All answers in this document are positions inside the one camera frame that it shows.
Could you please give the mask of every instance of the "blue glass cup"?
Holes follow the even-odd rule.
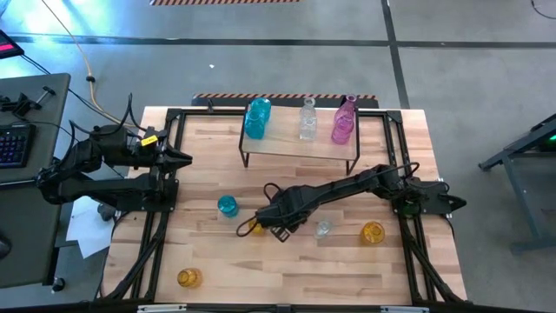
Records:
[[[268,123],[270,119],[270,100],[267,98],[256,98],[251,102],[251,110],[262,110],[264,112],[264,123]]]
[[[245,116],[245,133],[253,139],[264,137],[265,116],[262,110],[252,109]]]
[[[237,215],[240,207],[237,205],[233,196],[226,195],[218,200],[218,210],[222,212],[225,217],[234,217]]]

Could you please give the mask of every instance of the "yellow label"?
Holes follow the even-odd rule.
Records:
[[[153,136],[151,136],[151,137],[149,137],[149,138],[143,139],[143,140],[141,141],[141,146],[144,147],[144,146],[146,146],[146,145],[149,145],[149,144],[151,144],[151,143],[155,143],[155,142],[157,142],[157,141],[158,141],[158,137],[156,137],[156,135],[153,135]]]

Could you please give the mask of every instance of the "hazard stripe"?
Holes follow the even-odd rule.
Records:
[[[376,99],[374,95],[356,95],[359,99]],[[300,99],[304,97],[312,97],[315,99],[340,99],[344,97],[342,94],[254,94],[254,93],[200,93],[194,95],[199,98],[257,98],[266,97],[274,99]]]
[[[302,0],[150,0],[150,5],[203,5],[245,3],[298,3]]]

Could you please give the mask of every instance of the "black keyboard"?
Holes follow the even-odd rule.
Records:
[[[35,131],[32,124],[0,125],[0,169],[25,167]]]

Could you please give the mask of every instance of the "wooden shelf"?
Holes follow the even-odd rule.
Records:
[[[357,135],[355,130],[346,144],[336,144],[332,141],[331,135],[336,109],[316,109],[317,131],[314,141],[299,138],[300,109],[273,106],[264,138],[261,140],[251,139],[244,133],[240,146],[242,152],[345,161],[355,161],[357,159]]]

